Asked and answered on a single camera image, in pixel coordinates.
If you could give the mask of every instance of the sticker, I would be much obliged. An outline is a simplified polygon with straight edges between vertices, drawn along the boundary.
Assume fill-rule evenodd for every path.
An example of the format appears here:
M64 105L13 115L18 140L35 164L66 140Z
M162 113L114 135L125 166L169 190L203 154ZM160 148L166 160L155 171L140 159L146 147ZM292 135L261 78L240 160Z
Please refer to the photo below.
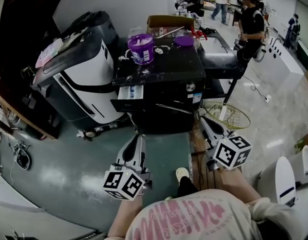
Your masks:
M193 104L199 103L202 98L202 93L195 93L193 96Z
M149 50L145 50L143 54L144 54L144 61L145 62L149 61L150 60Z

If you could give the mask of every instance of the hand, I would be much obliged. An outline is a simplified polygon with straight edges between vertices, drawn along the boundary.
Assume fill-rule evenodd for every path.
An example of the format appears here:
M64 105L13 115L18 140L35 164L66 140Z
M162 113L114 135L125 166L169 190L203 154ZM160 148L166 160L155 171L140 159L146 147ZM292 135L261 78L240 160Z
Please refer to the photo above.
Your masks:
M244 42L247 42L247 41L248 41L248 35L247 35L247 34L242 34L242 35L240 36L240 39L241 39L242 41L244 41Z

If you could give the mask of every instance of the table leg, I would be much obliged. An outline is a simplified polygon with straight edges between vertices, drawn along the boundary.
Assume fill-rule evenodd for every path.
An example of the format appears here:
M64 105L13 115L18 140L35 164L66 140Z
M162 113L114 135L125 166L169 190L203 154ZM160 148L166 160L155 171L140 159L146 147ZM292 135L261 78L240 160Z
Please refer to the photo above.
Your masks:
M233 79L233 82L232 82L232 84L230 85L230 87L229 87L229 90L228 90L228 92L227 92L227 97L225 98L225 100L224 100L224 102L223 103L228 103L228 101L229 101L229 98L231 97L231 94L232 94L232 92L233 92L233 90L234 90L234 87L236 86L236 83L238 82L238 80L237 79Z

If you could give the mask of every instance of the purple lid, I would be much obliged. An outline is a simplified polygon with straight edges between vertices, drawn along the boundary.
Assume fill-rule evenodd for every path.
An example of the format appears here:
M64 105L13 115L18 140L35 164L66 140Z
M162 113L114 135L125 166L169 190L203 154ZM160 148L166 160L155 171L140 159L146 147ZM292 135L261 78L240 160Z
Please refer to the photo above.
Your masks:
M194 38L190 36L178 36L174 39L178 46L189 47L194 45Z

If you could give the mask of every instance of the power plug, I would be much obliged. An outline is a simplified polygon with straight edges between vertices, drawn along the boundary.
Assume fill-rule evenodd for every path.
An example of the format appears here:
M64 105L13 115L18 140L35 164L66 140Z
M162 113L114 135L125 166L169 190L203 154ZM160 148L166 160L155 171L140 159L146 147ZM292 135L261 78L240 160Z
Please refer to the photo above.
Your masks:
M269 95L269 94L264 98L264 100L265 100L267 103L269 103L271 99L272 99L272 97L271 97L271 95Z

